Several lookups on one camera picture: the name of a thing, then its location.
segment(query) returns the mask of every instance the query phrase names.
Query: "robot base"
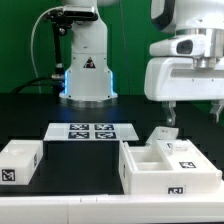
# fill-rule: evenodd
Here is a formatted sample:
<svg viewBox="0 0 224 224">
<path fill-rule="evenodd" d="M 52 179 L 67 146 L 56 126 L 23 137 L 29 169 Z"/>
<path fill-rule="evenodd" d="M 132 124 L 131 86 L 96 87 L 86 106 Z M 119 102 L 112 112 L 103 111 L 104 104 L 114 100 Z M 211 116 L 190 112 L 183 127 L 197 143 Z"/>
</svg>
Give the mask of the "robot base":
<svg viewBox="0 0 224 224">
<path fill-rule="evenodd" d="M 106 106 L 112 106 L 117 104 L 117 97 L 110 98 L 107 100 L 100 100 L 100 101 L 82 101 L 82 100 L 71 100 L 68 98 L 61 98 L 60 103 L 72 107 L 77 108 L 101 108 Z"/>
</svg>

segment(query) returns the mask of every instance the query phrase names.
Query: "warning label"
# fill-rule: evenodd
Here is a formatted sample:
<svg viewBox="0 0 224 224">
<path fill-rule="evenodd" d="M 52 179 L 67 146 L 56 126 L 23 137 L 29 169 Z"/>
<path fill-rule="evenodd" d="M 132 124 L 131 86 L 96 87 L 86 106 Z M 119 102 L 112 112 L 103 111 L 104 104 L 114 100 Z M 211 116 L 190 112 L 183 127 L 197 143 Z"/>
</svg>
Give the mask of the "warning label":
<svg viewBox="0 0 224 224">
<path fill-rule="evenodd" d="M 83 68 L 96 68 L 93 59 L 91 57 L 89 57 L 88 61 L 86 62 Z"/>
</svg>

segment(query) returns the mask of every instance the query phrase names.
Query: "cable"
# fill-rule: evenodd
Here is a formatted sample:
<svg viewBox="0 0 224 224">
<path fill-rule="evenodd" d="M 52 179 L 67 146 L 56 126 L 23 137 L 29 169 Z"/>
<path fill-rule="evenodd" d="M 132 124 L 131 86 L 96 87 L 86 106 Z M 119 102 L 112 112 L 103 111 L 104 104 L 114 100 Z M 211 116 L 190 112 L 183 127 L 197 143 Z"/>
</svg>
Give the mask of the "cable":
<svg viewBox="0 0 224 224">
<path fill-rule="evenodd" d="M 44 13 L 42 13 L 39 16 L 39 18 L 37 19 L 37 21 L 36 21 L 36 23 L 33 27 L 33 30 L 32 30 L 32 33 L 31 33 L 31 41 L 30 41 L 30 53 L 31 53 L 32 65 L 33 65 L 33 69 L 34 69 L 34 73 L 35 73 L 36 78 L 39 78 L 39 74 L 38 74 L 37 67 L 36 67 L 35 60 L 34 60 L 33 44 L 34 44 L 34 37 L 35 37 L 35 32 L 36 32 L 37 26 L 38 26 L 40 20 L 43 18 L 44 15 L 46 15 L 47 13 L 49 13 L 53 10 L 59 10 L 59 9 L 63 9 L 63 7 L 60 6 L 60 7 L 51 8 L 51 9 L 48 9 L 47 11 L 45 11 Z"/>
<path fill-rule="evenodd" d="M 126 74 L 128 79 L 128 93 L 131 94 L 131 78 L 130 78 L 130 67 L 129 67 L 129 60 L 128 60 L 128 48 L 127 48 L 127 42 L 124 32 L 124 13 L 123 13 L 123 6 L 122 6 L 122 0 L 119 0 L 119 6 L 120 6 L 120 16 L 121 16 L 121 29 L 122 29 L 122 37 L 124 42 L 124 52 L 125 52 L 125 66 L 126 66 Z"/>
<path fill-rule="evenodd" d="M 51 76 L 44 76 L 44 77 L 39 77 L 39 78 L 33 79 L 33 80 L 31 80 L 29 82 L 26 82 L 25 84 L 23 84 L 19 87 L 16 87 L 15 89 L 13 89 L 11 91 L 11 93 L 19 93 L 22 89 L 26 88 L 27 86 L 31 86 L 35 82 L 39 82 L 39 81 L 43 81 L 43 80 L 49 80 L 49 79 L 52 79 Z"/>
</svg>

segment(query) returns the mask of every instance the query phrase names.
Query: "black sticker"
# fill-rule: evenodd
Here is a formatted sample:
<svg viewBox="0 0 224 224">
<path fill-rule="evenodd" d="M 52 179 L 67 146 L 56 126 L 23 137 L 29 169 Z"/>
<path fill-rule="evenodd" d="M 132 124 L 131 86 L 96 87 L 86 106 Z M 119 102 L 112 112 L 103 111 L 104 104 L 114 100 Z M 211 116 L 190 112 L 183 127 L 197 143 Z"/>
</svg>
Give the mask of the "black sticker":
<svg viewBox="0 0 224 224">
<path fill-rule="evenodd" d="M 88 61 L 86 62 L 83 68 L 96 68 L 93 59 L 91 57 L 89 57 Z"/>
<path fill-rule="evenodd" d="M 195 169 L 196 166 L 192 162 L 180 162 L 180 165 L 183 169 Z"/>
<path fill-rule="evenodd" d="M 183 194 L 184 188 L 183 187 L 169 187 L 168 194 Z"/>
<path fill-rule="evenodd" d="M 96 132 L 96 139 L 116 139 L 115 132 Z"/>
<path fill-rule="evenodd" d="M 89 132 L 69 132 L 69 139 L 89 139 Z"/>
<path fill-rule="evenodd" d="M 114 126 L 112 124 L 95 124 L 95 130 L 97 131 L 112 131 Z"/>
<path fill-rule="evenodd" d="M 16 172 L 12 169 L 2 170 L 2 181 L 16 181 Z"/>
<path fill-rule="evenodd" d="M 88 124 L 71 124 L 70 125 L 70 130 L 89 130 L 89 125 Z"/>
<path fill-rule="evenodd" d="M 34 156 L 33 160 L 34 160 L 34 167 L 36 167 L 36 165 L 37 165 L 37 154 Z"/>
<path fill-rule="evenodd" d="M 171 149 L 173 144 L 172 143 L 167 143 L 168 147 Z"/>
</svg>

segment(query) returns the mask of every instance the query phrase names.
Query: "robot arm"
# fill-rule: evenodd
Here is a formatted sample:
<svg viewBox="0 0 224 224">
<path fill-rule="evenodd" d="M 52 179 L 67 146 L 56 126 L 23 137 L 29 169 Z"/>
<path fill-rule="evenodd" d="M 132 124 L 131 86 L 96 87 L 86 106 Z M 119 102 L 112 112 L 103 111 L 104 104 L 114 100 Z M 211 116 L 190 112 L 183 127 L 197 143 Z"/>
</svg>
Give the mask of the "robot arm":
<svg viewBox="0 0 224 224">
<path fill-rule="evenodd" d="M 215 121 L 224 99 L 224 1 L 152 0 L 151 21 L 173 38 L 150 46 L 145 94 L 163 102 L 168 125 L 176 101 L 211 100 Z"/>
</svg>

